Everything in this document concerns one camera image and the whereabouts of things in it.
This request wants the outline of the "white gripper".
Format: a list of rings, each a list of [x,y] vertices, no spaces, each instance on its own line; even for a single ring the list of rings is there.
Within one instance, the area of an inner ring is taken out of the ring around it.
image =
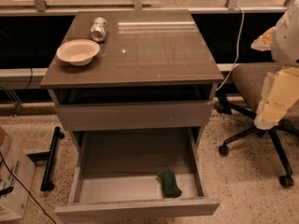
[[[299,0],[295,0],[275,27],[256,38],[251,47],[258,51],[271,50],[272,59],[278,63],[299,65]],[[254,124],[258,129],[270,130],[299,100],[299,69],[287,67],[278,72],[268,72],[256,111]]]

